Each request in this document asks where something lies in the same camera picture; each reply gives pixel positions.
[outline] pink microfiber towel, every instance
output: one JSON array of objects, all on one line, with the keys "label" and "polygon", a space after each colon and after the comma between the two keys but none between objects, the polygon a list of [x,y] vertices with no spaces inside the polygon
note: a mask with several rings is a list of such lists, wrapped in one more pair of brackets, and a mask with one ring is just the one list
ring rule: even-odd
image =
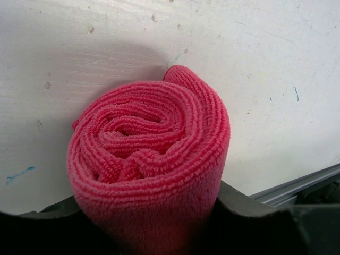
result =
[{"label": "pink microfiber towel", "polygon": [[104,94],[73,127],[67,170],[74,196],[122,254],[193,254],[230,140],[226,108],[212,88],[175,65],[163,81]]}]

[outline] rolled cloth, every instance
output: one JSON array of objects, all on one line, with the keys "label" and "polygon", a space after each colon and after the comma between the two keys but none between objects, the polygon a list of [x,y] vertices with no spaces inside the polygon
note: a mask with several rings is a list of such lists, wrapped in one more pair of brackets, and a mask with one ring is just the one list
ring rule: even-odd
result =
[{"label": "rolled cloth", "polygon": [[98,98],[73,124],[67,173],[84,213],[122,254],[193,254],[230,140],[219,96],[187,67]]}]

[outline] white wall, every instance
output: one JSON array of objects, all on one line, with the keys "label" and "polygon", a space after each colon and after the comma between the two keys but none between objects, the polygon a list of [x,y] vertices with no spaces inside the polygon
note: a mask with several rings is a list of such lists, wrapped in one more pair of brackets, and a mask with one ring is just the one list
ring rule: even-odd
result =
[{"label": "white wall", "polygon": [[70,196],[71,123],[103,92],[175,63],[228,108],[223,180],[235,188],[253,194],[339,163],[339,12],[337,0],[2,0],[0,210]]}]

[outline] rolled towel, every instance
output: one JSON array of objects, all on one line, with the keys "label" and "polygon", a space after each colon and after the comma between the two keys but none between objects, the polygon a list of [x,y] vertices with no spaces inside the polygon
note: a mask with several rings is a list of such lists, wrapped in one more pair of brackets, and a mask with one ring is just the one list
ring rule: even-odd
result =
[{"label": "rolled towel", "polygon": [[122,254],[194,254],[230,140],[219,96],[187,67],[99,97],[73,124],[67,173],[77,203]]}]

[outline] gray metal frame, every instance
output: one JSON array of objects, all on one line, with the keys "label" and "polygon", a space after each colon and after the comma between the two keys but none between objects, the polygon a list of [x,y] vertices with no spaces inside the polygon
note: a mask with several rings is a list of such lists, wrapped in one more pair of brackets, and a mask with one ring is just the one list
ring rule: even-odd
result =
[{"label": "gray metal frame", "polygon": [[340,175],[340,164],[284,183],[274,188],[253,194],[250,197],[258,202],[276,208],[286,208],[295,203],[298,193],[335,175]]}]

